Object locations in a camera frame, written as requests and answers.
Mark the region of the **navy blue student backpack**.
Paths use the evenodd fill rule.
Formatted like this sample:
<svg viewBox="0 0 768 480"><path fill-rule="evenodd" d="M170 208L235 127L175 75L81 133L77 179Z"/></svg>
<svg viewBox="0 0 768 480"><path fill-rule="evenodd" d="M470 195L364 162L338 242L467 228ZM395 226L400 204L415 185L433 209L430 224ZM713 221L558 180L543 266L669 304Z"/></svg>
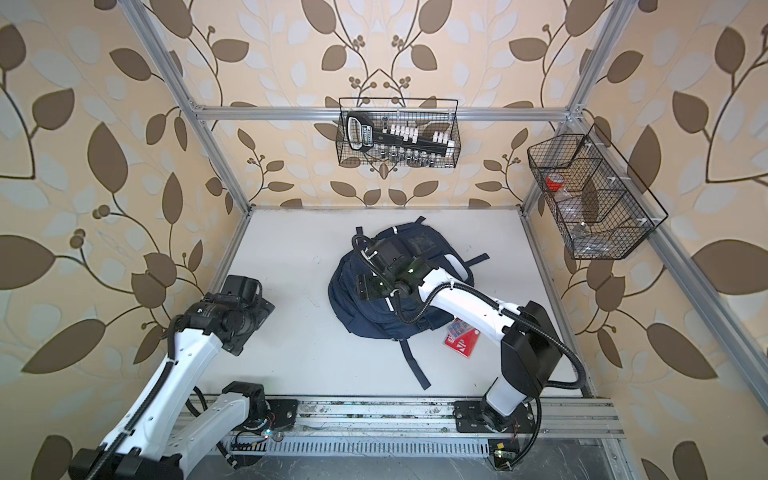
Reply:
<svg viewBox="0 0 768 480"><path fill-rule="evenodd" d="M424 223L425 218L395 225L379 232L374 241L392 239L403 244L411 255L423 257L435 267L446 270L454 278L473 286L471 267L490 258L482 253L469 260L463 259L436 229ZM354 236L365 236L361 228ZM366 301L357 292L357 276L367 268L352 250L345 254L328 285L328 298L336 317L348 332L363 338L392 340L399 344L406 363L420 386L431 386L427 376L412 354L408 340L421 332L437 330L451 323L456 316L437 307L427 307L423 301L399 296Z"/></svg>

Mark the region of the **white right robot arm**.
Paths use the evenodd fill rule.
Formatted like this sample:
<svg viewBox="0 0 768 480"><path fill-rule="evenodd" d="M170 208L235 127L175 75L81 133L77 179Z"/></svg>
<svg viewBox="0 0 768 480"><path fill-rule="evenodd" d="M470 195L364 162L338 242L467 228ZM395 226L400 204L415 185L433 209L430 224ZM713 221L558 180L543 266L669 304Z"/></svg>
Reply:
<svg viewBox="0 0 768 480"><path fill-rule="evenodd" d="M408 341L453 320L500 351L498 377L483 396L490 419L507 419L546 388L582 387L583 366L541 305L504 302L475 287L471 267L485 255L465 262L441 236L424 232L375 238L357 232L351 244L328 287L333 310L355 335L398 342L423 389L430 382Z"/></svg>

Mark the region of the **red stationery blister pack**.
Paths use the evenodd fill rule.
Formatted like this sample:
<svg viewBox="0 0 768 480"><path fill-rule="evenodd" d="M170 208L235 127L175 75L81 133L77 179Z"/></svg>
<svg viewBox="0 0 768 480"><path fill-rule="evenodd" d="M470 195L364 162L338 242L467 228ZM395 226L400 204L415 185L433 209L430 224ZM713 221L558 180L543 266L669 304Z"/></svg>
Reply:
<svg viewBox="0 0 768 480"><path fill-rule="evenodd" d="M478 329L474 328L469 323L456 318L447 326L444 345L462 355L464 358L469 358L472 355L480 336L481 332Z"/></svg>

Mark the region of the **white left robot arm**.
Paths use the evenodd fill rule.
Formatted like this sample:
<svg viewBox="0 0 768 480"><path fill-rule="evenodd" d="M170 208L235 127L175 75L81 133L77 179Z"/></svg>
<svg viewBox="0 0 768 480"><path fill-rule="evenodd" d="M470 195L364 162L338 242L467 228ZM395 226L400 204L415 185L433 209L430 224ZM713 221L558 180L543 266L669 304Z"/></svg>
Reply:
<svg viewBox="0 0 768 480"><path fill-rule="evenodd" d="M174 425L220 352L238 356L273 312L261 283L230 275L176 316L166 332L167 353L126 416L95 449L71 460L72 479L184 479L234 429L266 439L275 416L260 384L233 381L179 433Z"/></svg>

